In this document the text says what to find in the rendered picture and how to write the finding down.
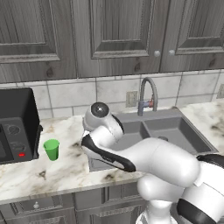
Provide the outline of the grey double sink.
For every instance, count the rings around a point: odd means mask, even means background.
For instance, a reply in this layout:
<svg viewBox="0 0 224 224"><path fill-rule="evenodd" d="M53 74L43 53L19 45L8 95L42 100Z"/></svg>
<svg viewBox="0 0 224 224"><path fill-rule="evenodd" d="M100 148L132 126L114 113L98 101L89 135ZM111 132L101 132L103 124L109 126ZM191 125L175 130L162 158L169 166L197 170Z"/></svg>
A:
<svg viewBox="0 0 224 224"><path fill-rule="evenodd" d="M115 117L122 123L124 135L111 146L112 150L124 150L147 137L159 137L193 155L217 152L179 109L144 112L142 116L117 114Z"/></svg>

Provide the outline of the green plastic cup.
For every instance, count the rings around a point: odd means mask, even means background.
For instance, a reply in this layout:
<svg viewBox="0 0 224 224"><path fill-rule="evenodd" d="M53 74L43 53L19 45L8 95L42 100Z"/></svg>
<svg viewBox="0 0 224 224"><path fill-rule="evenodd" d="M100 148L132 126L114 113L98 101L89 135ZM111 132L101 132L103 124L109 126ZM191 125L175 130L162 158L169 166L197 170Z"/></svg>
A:
<svg viewBox="0 0 224 224"><path fill-rule="evenodd" d="M45 149L48 158L51 161L55 161L58 159L60 142L57 139L49 139L45 141L43 147Z"/></svg>

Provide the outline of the grey curved tap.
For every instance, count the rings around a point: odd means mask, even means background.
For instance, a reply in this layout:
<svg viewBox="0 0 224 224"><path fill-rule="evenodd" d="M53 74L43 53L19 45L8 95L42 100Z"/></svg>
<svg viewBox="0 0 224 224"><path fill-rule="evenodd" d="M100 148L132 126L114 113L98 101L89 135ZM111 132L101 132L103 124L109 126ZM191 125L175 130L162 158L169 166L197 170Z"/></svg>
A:
<svg viewBox="0 0 224 224"><path fill-rule="evenodd" d="M139 116L144 114L144 109L146 108L152 108L153 111L158 109L158 91L152 78L143 78L139 95L137 108L137 114Z"/></svg>

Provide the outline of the grey wooden cupboard door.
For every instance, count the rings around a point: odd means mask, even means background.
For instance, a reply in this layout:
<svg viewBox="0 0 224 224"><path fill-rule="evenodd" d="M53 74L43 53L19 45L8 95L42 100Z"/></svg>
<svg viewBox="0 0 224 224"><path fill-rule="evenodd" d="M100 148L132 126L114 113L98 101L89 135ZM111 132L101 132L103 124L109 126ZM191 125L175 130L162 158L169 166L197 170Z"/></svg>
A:
<svg viewBox="0 0 224 224"><path fill-rule="evenodd" d="M156 73L169 4L170 0L73 0L79 76Z"/></svg>
<svg viewBox="0 0 224 224"><path fill-rule="evenodd" d="M224 69L224 0L171 0L160 72L215 69Z"/></svg>
<svg viewBox="0 0 224 224"><path fill-rule="evenodd" d="M71 0L0 0L0 83L76 76Z"/></svg>

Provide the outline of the grey drawer front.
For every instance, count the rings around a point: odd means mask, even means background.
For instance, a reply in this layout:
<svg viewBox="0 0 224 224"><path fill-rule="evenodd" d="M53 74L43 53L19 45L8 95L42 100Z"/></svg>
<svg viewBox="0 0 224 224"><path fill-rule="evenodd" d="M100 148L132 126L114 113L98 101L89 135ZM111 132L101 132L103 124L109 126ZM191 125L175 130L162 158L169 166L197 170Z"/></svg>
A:
<svg viewBox="0 0 224 224"><path fill-rule="evenodd" d="M142 201L143 199L137 191L136 182L105 186L73 194L73 202L77 210L105 207L139 200Z"/></svg>
<svg viewBox="0 0 224 224"><path fill-rule="evenodd" d="M68 193L0 205L0 212L3 217L8 220L23 215L50 212L56 209L65 209L73 206L72 194Z"/></svg>

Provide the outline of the black microwave oven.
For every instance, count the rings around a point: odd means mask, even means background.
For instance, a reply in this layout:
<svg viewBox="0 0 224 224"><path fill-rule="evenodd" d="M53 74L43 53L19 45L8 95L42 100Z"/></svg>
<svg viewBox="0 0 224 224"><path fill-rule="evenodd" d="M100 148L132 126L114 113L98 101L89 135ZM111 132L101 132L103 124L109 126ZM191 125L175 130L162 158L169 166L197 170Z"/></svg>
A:
<svg viewBox="0 0 224 224"><path fill-rule="evenodd" d="M0 89L0 165L38 159L42 131L32 89Z"/></svg>

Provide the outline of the grey lower cupboard door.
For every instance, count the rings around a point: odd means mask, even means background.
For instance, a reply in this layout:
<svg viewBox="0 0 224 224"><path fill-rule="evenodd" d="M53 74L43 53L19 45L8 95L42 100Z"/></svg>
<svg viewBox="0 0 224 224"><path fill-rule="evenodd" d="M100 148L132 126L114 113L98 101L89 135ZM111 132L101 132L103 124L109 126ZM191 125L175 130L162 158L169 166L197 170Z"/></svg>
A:
<svg viewBox="0 0 224 224"><path fill-rule="evenodd" d="M77 224L73 208L6 219L5 224Z"/></svg>
<svg viewBox="0 0 224 224"><path fill-rule="evenodd" d="M136 224L145 208L142 199L76 211L77 224Z"/></svg>

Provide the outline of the beige wall socket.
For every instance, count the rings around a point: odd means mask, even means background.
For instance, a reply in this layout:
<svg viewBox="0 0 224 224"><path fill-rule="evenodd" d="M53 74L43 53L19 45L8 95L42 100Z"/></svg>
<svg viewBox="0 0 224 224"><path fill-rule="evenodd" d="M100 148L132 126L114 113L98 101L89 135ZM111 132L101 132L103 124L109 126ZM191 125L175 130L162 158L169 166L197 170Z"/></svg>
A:
<svg viewBox="0 0 224 224"><path fill-rule="evenodd" d="M131 108L137 105L137 91L126 93L126 107Z"/></svg>

